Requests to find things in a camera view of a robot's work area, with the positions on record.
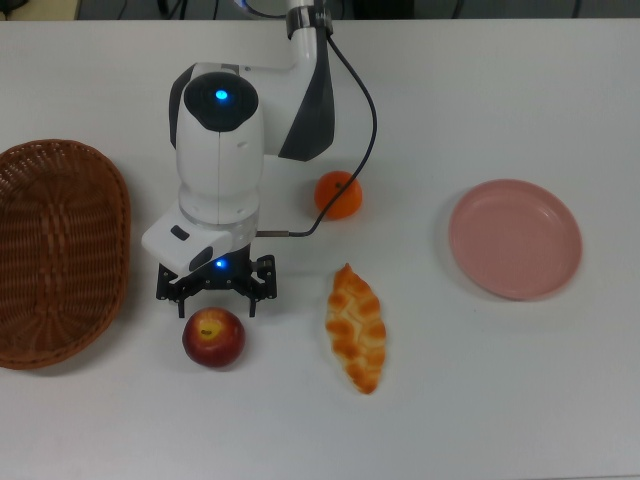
brown woven basket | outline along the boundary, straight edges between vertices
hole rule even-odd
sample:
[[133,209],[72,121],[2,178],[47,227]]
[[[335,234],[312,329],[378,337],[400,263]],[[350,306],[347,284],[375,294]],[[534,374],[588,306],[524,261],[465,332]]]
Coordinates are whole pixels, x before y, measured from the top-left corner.
[[124,301],[131,209],[97,150],[42,140],[0,155],[0,366],[44,367],[84,349]]

table surface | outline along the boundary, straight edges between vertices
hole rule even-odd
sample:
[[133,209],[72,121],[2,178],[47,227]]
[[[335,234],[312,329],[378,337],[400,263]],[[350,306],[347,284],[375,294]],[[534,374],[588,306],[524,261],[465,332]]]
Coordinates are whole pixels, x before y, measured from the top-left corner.
[[[11,23],[0,28],[0,150],[78,140],[132,201],[127,301],[61,364],[0,371],[0,477],[18,480],[523,479],[640,474],[640,21],[336,22],[380,130],[362,210],[307,239],[258,239],[279,296],[202,293],[248,344],[210,371],[155,300],[142,233],[175,200],[167,103],[196,61],[286,66],[278,22]],[[334,145],[265,160],[261,228],[304,229],[324,172],[355,168],[370,117],[331,59]],[[584,258],[543,301],[485,293],[455,266],[447,224],[472,186],[519,178],[574,213]],[[345,262],[380,296],[388,361],[355,392],[324,332]]]

bread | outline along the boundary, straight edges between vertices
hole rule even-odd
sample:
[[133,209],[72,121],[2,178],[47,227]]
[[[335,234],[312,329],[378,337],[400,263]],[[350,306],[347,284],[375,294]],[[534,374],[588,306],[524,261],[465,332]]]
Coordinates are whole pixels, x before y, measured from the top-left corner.
[[358,391],[370,394],[378,386],[386,356],[380,301],[347,263],[336,273],[327,303],[333,353]]

red apple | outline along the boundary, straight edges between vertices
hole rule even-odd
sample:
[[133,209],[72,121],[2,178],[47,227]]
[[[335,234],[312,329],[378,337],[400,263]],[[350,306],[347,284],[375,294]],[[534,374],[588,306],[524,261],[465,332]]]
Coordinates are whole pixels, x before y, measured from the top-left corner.
[[204,308],[184,327],[182,345],[189,358],[206,367],[233,363],[244,348],[244,327],[238,317],[223,308]]

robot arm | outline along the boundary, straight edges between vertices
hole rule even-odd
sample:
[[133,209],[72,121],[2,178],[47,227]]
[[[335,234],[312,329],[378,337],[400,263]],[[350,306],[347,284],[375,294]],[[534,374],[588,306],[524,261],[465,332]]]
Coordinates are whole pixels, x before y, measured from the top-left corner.
[[249,259],[264,155],[307,161],[333,142],[330,18],[322,0],[289,6],[289,70],[198,63],[173,85],[170,136],[181,186],[142,244],[160,263],[156,297],[176,301],[180,316],[184,300],[202,289],[238,291],[250,298],[252,316],[257,301],[275,298],[275,259]]
[[266,155],[308,161],[333,143],[335,113],[327,47],[331,19],[322,0],[289,0],[287,31],[293,53],[288,70],[198,63],[176,80],[169,103],[174,147],[184,88],[194,78],[216,71],[235,73],[256,89],[264,115]]

